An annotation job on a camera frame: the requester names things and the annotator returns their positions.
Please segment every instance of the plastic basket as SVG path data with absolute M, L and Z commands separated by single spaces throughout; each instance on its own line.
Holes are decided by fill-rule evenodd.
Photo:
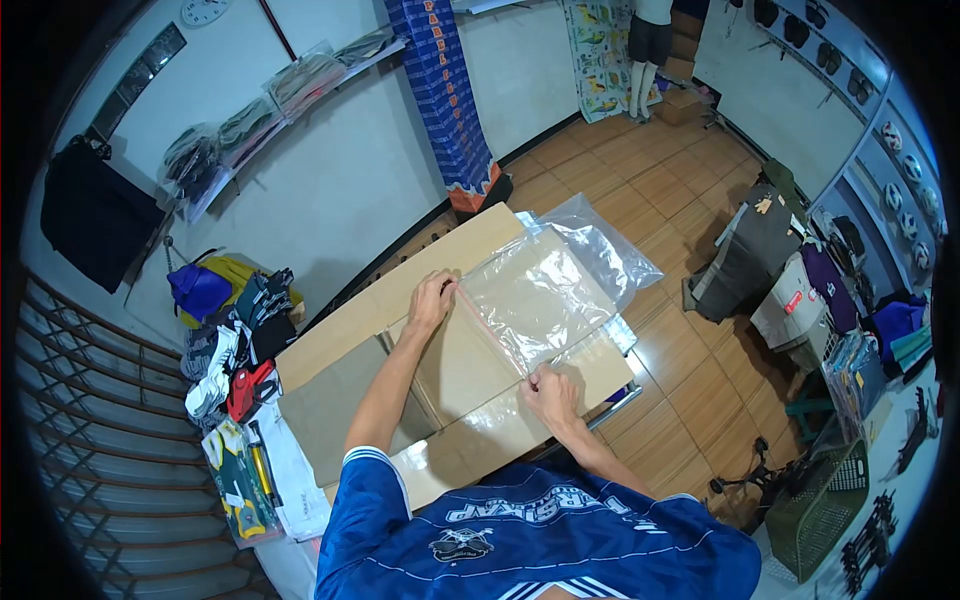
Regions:
M 825 451 L 827 459 L 794 497 L 780 492 L 764 518 L 773 555 L 799 583 L 817 570 L 843 536 L 870 492 L 867 450 L 862 440 Z

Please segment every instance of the blue jersey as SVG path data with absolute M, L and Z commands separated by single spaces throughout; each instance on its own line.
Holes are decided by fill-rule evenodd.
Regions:
M 693 496 L 654 501 L 580 468 L 509 465 L 417 515 L 393 464 L 344 458 L 315 597 L 749 598 L 760 553 Z

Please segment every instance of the yellow cloth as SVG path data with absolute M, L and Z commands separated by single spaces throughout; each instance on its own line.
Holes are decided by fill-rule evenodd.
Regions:
M 240 294 L 243 293 L 243 289 L 247 287 L 247 281 L 250 280 L 253 272 L 259 271 L 255 267 L 251 267 L 246 263 L 227 256 L 208 256 L 197 264 L 201 267 L 206 267 L 230 282 L 231 294 L 223 306 L 235 303 L 237 299 L 240 298 Z M 290 302 L 292 302 L 294 306 L 303 302 L 303 294 L 295 290 L 292 285 L 290 286 Z M 200 328 L 200 323 L 185 310 L 180 311 L 180 320 L 191 329 Z

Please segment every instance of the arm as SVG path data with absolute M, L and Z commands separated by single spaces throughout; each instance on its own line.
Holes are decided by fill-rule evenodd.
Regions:
M 569 450 L 578 465 L 598 477 L 653 497 L 650 488 L 594 438 L 587 424 L 577 417 L 579 390 L 566 375 L 540 365 L 537 372 L 520 384 L 520 390 L 530 410 Z
M 434 271 L 414 290 L 407 325 L 357 406 L 344 452 L 359 445 L 371 445 L 384 452 L 390 448 L 414 370 L 423 348 L 450 308 L 456 281 L 450 271 Z

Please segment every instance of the dark shorts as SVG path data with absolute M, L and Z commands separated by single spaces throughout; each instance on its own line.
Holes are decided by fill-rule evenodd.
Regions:
M 654 25 L 634 15 L 630 19 L 630 37 L 627 56 L 637 62 L 652 62 L 664 66 L 673 44 L 673 29 L 669 25 Z

